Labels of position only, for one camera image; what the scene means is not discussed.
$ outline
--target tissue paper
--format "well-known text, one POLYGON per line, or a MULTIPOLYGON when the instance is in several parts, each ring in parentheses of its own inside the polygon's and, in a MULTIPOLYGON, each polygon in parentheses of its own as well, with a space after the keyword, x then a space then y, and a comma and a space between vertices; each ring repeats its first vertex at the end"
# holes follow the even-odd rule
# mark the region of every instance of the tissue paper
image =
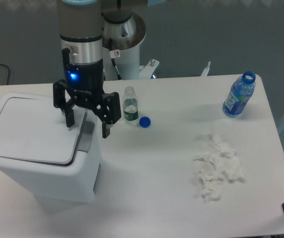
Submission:
POLYGON ((220 152, 221 156, 231 158, 235 155, 236 150, 232 148, 228 142, 222 141, 219 135, 212 134, 212 139, 215 149, 220 152))
POLYGON ((212 134, 213 146, 216 151, 203 152, 195 156, 194 160, 201 160, 213 164, 212 171, 199 171, 203 181, 202 195, 205 201, 218 200, 221 189, 220 183, 227 178, 228 181, 244 180, 244 172, 236 150, 228 142, 222 141, 220 136, 212 134))

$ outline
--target bottle label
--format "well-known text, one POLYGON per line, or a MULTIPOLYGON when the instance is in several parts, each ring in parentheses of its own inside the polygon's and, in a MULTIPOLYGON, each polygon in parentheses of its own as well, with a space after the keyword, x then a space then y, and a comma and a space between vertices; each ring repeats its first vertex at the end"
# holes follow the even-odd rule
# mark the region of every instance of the bottle label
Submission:
POLYGON ((233 94, 233 92, 230 92, 228 95, 228 98, 226 99, 224 103, 224 109, 229 114, 240 114, 244 107, 246 106, 248 100, 244 100, 244 96, 241 94, 233 94))
POLYGON ((136 120, 136 119, 138 119, 138 112, 137 111, 135 113, 128 113, 128 112, 123 111, 123 114, 124 114, 124 118, 126 120, 136 120))

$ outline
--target black cable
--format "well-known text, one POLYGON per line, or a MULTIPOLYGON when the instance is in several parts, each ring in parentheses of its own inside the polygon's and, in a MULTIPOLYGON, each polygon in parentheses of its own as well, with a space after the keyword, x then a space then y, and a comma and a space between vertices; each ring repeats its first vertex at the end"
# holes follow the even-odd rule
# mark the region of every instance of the black cable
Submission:
POLYGON ((0 66, 3 66, 5 68, 7 68, 7 70, 8 70, 7 80, 6 80, 6 85, 8 85, 8 83, 9 83, 9 75, 10 75, 11 70, 9 69, 9 67, 6 64, 0 63, 0 66))
MULTIPOLYGON (((112 39, 111 38, 109 38, 109 51, 112 51, 112 39)), ((122 77, 121 77, 120 72, 118 70, 118 67, 116 65, 116 61, 113 58, 111 58, 111 62, 112 62, 112 65, 113 65, 113 67, 116 71, 118 80, 122 80, 122 77)))

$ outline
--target plastic water bottle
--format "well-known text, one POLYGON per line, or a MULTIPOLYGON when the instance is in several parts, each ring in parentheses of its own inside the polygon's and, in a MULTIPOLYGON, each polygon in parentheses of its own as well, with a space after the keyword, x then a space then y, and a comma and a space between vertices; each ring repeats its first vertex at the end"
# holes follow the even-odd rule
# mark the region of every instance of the plastic water bottle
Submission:
POLYGON ((136 96, 133 87, 126 87, 122 100, 124 118, 126 120, 138 119, 138 97, 136 96))
POLYGON ((235 118, 239 116, 255 90, 256 75, 248 71, 239 77, 231 87, 230 93, 224 102, 223 112, 235 118))

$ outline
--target green bottle label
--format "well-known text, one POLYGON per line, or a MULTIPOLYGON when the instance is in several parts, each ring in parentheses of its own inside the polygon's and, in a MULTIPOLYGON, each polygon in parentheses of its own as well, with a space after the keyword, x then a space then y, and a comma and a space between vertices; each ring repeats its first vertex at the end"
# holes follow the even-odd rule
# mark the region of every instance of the green bottle label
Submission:
POLYGON ((128 112, 124 112, 123 111, 123 114, 124 114, 124 118, 126 120, 136 120, 136 119, 138 119, 138 112, 137 111, 135 113, 128 113, 128 112))

